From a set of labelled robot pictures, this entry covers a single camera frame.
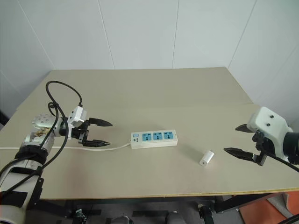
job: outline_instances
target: black cable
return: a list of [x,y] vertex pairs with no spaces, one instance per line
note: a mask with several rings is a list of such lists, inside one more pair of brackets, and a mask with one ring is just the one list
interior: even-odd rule
[[58,83],[58,84],[65,85],[65,86],[69,87],[71,90],[73,90],[79,96],[79,99],[80,99],[79,106],[82,106],[82,97],[81,97],[80,93],[77,90],[75,90],[73,87],[71,87],[70,85],[68,85],[66,83],[55,81],[55,80],[49,81],[46,84],[47,94],[48,94],[48,96],[50,97],[50,99],[52,100],[53,103],[55,102],[55,99],[52,97],[52,95],[51,95],[51,93],[49,91],[49,84],[51,84],[51,83]]
[[[57,120],[58,120],[58,111],[60,112],[61,116],[62,116],[62,119],[63,119],[63,123],[65,124],[65,136],[64,136],[64,141],[60,147],[60,149],[57,151],[57,153],[47,162],[45,163],[43,166],[37,168],[35,171],[33,171],[31,174],[29,174],[27,177],[25,177],[24,179],[22,179],[21,181],[19,181],[18,183],[16,183],[14,186],[12,186],[11,188],[9,188],[8,190],[6,190],[3,194],[2,194],[2,198],[4,198],[5,196],[7,196],[8,194],[10,194],[15,188],[19,187],[20,185],[22,185],[25,181],[29,180],[31,177],[35,176],[36,174],[38,174],[40,171],[42,171],[44,168],[46,168],[50,163],[52,163],[58,156],[59,154],[62,152],[63,148],[65,147],[66,145],[66,142],[68,140],[68,135],[69,135],[69,126],[68,126],[68,123],[67,123],[67,119],[66,119],[66,116],[63,112],[63,110],[61,109],[61,107],[59,106],[59,104],[56,102],[56,100],[53,98],[53,96],[51,95],[50,91],[49,91],[49,84],[50,83],[59,83],[59,84],[62,84],[62,85],[65,85],[69,88],[71,88],[72,90],[74,90],[79,98],[80,98],[80,102],[79,102],[79,106],[82,106],[82,97],[81,95],[78,93],[78,91],[76,91],[73,87],[69,86],[68,84],[65,84],[65,83],[62,83],[62,82],[59,82],[59,81],[49,81],[47,82],[46,84],[46,92],[48,94],[48,96],[50,97],[50,99],[52,100],[52,104],[48,104],[48,108],[49,107],[53,107],[55,108],[55,111],[56,111],[56,120],[55,120],[55,123],[52,125],[52,130],[53,128],[55,127],[56,123],[57,123]],[[47,137],[50,135],[49,133],[51,132],[48,132],[48,134],[46,135],[44,141],[47,139]]]
[[5,171],[9,166],[12,166],[12,165],[14,165],[15,163],[20,162],[20,161],[23,161],[23,160],[28,160],[28,159],[30,159],[30,158],[32,158],[32,157],[35,157],[35,156],[36,156],[36,154],[34,154],[34,155],[29,155],[29,156],[25,156],[25,157],[22,157],[22,158],[19,158],[19,159],[10,161],[10,162],[9,162],[8,164],[6,164],[6,165],[3,167],[3,169],[0,171],[0,177],[1,177],[1,175],[4,173],[4,171]]
[[53,103],[52,103],[52,102],[49,102],[49,103],[48,103],[48,110],[50,111],[50,113],[51,113],[54,117],[56,117],[56,114],[54,114],[54,113],[52,112],[51,106],[53,106]]
[[58,122],[59,116],[58,116],[58,109],[57,109],[57,107],[55,107],[55,113],[56,113],[56,115],[55,115],[55,117],[56,117],[55,121],[54,121],[51,129],[48,131],[47,135],[44,137],[44,139],[43,139],[43,141],[41,143],[40,149],[42,149],[43,145],[45,144],[46,140],[48,139],[48,137],[50,136],[50,134],[52,133],[52,131],[54,130],[54,128],[55,128],[55,126],[56,126],[56,124]]
[[291,224],[299,220],[299,214],[289,217],[288,219],[278,223],[278,224]]
[[296,170],[297,172],[299,172],[299,168],[298,168],[298,167],[296,167],[296,166],[290,164],[290,163],[287,162],[287,161],[284,161],[283,159],[280,159],[279,157],[277,157],[277,156],[275,156],[275,155],[273,155],[273,154],[271,154],[271,153],[268,153],[268,152],[265,151],[264,149],[260,149],[260,150],[261,150],[261,152],[265,153],[267,156],[269,156],[269,157],[271,157],[271,158],[273,158],[273,159],[275,159],[275,160],[277,160],[277,161],[279,161],[279,162],[281,162],[281,163],[287,165],[288,167],[290,167],[290,168]]

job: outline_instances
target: small white object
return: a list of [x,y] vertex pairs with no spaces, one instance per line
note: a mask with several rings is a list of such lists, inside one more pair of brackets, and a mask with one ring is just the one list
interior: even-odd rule
[[175,130],[132,132],[130,143],[132,149],[176,146],[178,136]]
[[200,160],[199,164],[205,167],[210,162],[213,156],[214,153],[212,151],[207,151],[202,157],[202,159]]

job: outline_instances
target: white cylinder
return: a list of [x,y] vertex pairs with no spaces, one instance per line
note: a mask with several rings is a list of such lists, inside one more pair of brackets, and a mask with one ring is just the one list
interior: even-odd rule
[[212,151],[207,151],[204,156],[201,158],[199,164],[205,167],[211,160],[211,158],[214,156],[214,153]]

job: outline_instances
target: power strip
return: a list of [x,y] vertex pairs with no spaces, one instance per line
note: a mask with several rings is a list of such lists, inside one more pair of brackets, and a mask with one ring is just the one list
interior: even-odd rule
[[132,132],[130,142],[133,149],[176,146],[178,137],[175,130]]

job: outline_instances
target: orange object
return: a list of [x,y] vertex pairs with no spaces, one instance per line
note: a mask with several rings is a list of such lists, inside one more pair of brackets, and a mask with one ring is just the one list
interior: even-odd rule
[[286,193],[288,195],[286,200],[287,209],[293,214],[299,214],[299,191]]
[[277,224],[286,218],[267,200],[240,208],[245,224]]

